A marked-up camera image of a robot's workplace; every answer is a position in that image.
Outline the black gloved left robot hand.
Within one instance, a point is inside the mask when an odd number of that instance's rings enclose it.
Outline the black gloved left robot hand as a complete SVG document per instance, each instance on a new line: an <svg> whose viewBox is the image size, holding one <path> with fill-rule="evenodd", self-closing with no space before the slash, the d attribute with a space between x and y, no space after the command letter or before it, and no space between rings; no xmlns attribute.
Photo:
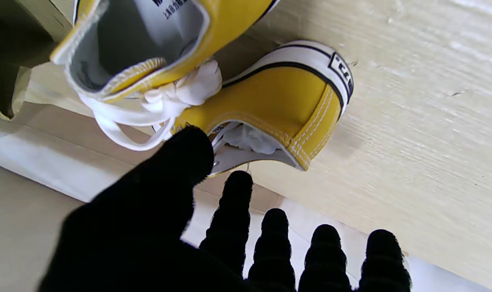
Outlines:
<svg viewBox="0 0 492 292"><path fill-rule="evenodd" d="M261 223L243 277L253 179L227 178L198 247L181 239L194 213L193 191L214 164L200 128L188 126L91 202L73 210L39 292L353 292L338 231L319 225L296 283L289 222L279 208Z"/></svg>

